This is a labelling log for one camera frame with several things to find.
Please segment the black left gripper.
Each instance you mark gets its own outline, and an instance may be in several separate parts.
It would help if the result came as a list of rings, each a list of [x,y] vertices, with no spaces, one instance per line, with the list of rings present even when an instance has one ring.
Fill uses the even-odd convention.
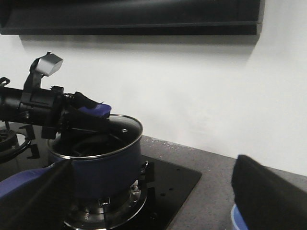
[[[24,86],[19,110],[22,123],[42,127],[41,137],[54,139],[59,121],[59,133],[70,131],[105,132],[109,129],[109,116],[93,116],[81,111],[98,111],[106,108],[103,103],[93,101],[80,92],[63,93],[64,88],[51,89]],[[64,96],[67,104],[81,111],[65,112],[61,117]]]

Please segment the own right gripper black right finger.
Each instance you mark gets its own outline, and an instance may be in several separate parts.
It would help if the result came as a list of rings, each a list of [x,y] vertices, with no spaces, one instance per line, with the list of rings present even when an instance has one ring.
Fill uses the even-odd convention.
[[[305,230],[307,193],[247,155],[238,155],[231,186],[250,230]]]

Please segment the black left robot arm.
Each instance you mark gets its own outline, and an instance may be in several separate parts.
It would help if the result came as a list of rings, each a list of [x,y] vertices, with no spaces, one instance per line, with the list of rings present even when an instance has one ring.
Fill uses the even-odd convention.
[[[65,94],[62,87],[42,89],[27,79],[14,89],[0,80],[2,121],[41,126],[42,138],[54,139],[60,132],[71,136],[107,132],[109,105],[97,103],[80,92]],[[59,230],[72,202],[74,190],[71,160],[46,168],[16,173],[0,183],[0,227],[3,230]]]

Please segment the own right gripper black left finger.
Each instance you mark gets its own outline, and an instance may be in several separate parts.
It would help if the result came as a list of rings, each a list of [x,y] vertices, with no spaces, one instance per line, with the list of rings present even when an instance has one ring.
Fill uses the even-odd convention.
[[[0,183],[2,230],[60,230],[73,200],[70,160],[14,174]]]

